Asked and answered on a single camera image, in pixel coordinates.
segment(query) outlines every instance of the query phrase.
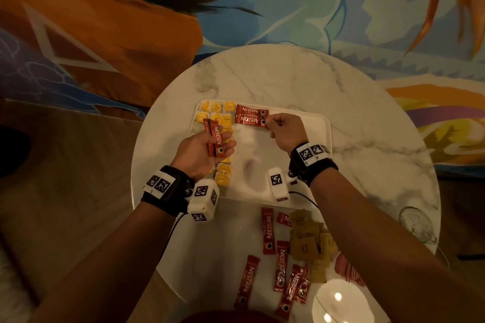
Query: white marble table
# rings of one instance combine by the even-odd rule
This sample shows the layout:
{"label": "white marble table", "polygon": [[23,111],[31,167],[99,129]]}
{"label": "white marble table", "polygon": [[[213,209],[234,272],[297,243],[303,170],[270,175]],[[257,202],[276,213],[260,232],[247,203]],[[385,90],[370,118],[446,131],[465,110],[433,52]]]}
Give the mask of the white marble table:
{"label": "white marble table", "polygon": [[[406,113],[357,69],[291,45],[250,45],[221,52],[187,69],[166,88],[150,109],[135,145],[131,166],[134,206],[146,180],[171,161],[179,142],[188,135],[195,107],[202,99],[324,115],[332,126],[334,159],[341,173],[393,217],[405,206],[423,210],[439,236],[438,182],[428,151]],[[217,210],[225,216],[204,229],[197,229],[189,217],[177,226],[157,270],[194,311],[232,307],[247,254],[253,248],[250,244],[260,249],[256,226],[260,219],[254,206],[257,204],[227,200]],[[436,244],[428,247],[435,252]],[[264,261],[257,280],[273,278],[274,261]],[[251,304],[271,312],[279,296],[272,292],[272,282],[266,284],[255,284]],[[368,290],[361,290],[375,321],[387,322]],[[311,321],[311,308],[312,303],[306,308],[294,307],[291,320]]]}

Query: black wrist strap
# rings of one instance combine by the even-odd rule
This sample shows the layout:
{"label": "black wrist strap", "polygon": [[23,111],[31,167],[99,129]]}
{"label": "black wrist strap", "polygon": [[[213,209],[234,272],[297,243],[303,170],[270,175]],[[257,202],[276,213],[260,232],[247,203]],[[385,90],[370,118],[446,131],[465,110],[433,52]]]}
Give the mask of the black wrist strap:
{"label": "black wrist strap", "polygon": [[155,171],[143,186],[142,201],[177,217],[179,213],[187,213],[188,203],[185,198],[191,195],[189,189],[193,189],[195,184],[183,171],[164,166]]}
{"label": "black wrist strap", "polygon": [[289,171],[310,186],[315,177],[328,168],[338,170],[330,151],[317,143],[303,142],[289,155]]}

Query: hand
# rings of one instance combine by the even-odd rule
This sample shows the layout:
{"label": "hand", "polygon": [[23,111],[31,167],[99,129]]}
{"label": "hand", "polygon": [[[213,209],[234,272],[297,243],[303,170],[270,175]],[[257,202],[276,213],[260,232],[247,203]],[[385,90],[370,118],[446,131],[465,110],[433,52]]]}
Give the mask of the hand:
{"label": "hand", "polygon": [[300,143],[308,142],[305,126],[300,117],[292,114],[273,114],[266,118],[266,126],[271,130],[270,137],[288,155]]}
{"label": "hand", "polygon": [[[219,130],[222,132],[222,125],[219,125]],[[232,136],[232,133],[227,131],[221,134],[222,140],[225,141]],[[215,144],[216,139],[206,131],[194,134],[182,140],[175,154],[175,158],[170,166],[175,167],[186,173],[195,182],[201,180],[214,167],[214,165],[229,157],[234,153],[236,146],[235,140],[230,140],[224,143],[225,157],[209,157],[207,154],[207,143]]]}

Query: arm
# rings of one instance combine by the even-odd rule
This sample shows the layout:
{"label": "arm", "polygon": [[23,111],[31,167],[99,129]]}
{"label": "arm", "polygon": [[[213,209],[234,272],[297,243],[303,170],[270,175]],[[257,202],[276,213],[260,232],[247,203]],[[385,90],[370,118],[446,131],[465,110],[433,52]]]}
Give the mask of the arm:
{"label": "arm", "polygon": [[[231,133],[222,134],[223,140]],[[210,134],[184,139],[171,166],[195,181],[215,165],[207,155]],[[226,144],[233,154],[235,141]],[[147,286],[175,217],[141,202],[133,213],[47,296],[29,323],[117,323],[130,317]]]}
{"label": "arm", "polygon": [[[271,137],[288,152],[307,142],[299,117],[271,115]],[[484,301],[412,234],[329,168],[310,189],[339,249],[394,323],[474,320]]]}

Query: tray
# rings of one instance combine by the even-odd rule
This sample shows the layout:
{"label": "tray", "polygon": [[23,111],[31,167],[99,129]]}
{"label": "tray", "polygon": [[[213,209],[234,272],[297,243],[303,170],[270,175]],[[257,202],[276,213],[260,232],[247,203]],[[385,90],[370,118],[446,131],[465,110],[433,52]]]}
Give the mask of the tray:
{"label": "tray", "polygon": [[[209,108],[216,102],[224,107],[224,100],[204,99],[197,104],[190,134],[204,130],[202,124],[196,122],[197,111],[203,111],[201,105],[209,101]],[[326,117],[319,114],[307,113],[303,111],[288,110],[271,106],[247,104],[243,102],[235,103],[266,109],[270,114],[288,113],[298,115],[305,125],[308,140],[325,145],[332,152],[332,139],[330,122]],[[230,198],[240,201],[256,202],[269,205],[278,205],[288,208],[308,208],[309,202],[298,194],[290,194],[290,199],[277,202],[273,199],[270,191],[267,172],[272,167],[280,167],[285,173],[288,170],[289,158],[270,138],[270,131],[252,125],[235,124],[234,113],[232,111],[233,138],[238,142],[234,154],[230,157],[232,174],[230,184],[227,187],[219,187],[221,198]],[[298,182],[297,185],[288,185],[289,191],[300,192],[313,200],[309,188]]]}

